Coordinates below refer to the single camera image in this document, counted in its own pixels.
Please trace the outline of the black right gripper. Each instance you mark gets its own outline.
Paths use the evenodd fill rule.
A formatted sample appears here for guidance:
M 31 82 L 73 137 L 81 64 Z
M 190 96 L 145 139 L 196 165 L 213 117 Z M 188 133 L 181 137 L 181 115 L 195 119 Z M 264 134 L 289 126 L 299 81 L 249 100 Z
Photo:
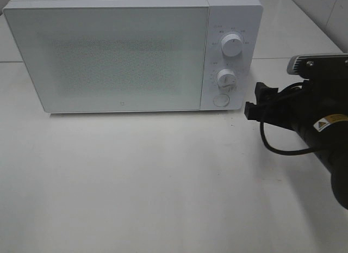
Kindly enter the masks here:
M 300 136 L 313 131 L 314 123 L 326 114 L 324 101 L 309 81 L 292 84 L 281 92 L 257 82 L 254 93 L 258 104 L 246 102 L 244 107 L 248 120 L 284 127 Z

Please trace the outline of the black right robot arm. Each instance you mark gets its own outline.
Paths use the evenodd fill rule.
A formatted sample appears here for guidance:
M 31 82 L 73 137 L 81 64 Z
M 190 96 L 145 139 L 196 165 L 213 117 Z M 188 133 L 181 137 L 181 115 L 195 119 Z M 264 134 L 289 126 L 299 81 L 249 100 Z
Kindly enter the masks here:
M 284 156 L 314 153 L 331 174 L 334 197 L 347 208 L 347 110 L 306 81 L 282 91 L 258 82 L 254 93 L 256 103 L 247 102 L 244 113 L 247 119 L 259 122 L 264 146 Z M 265 124 L 296 132 L 308 147 L 280 150 L 271 146 Z

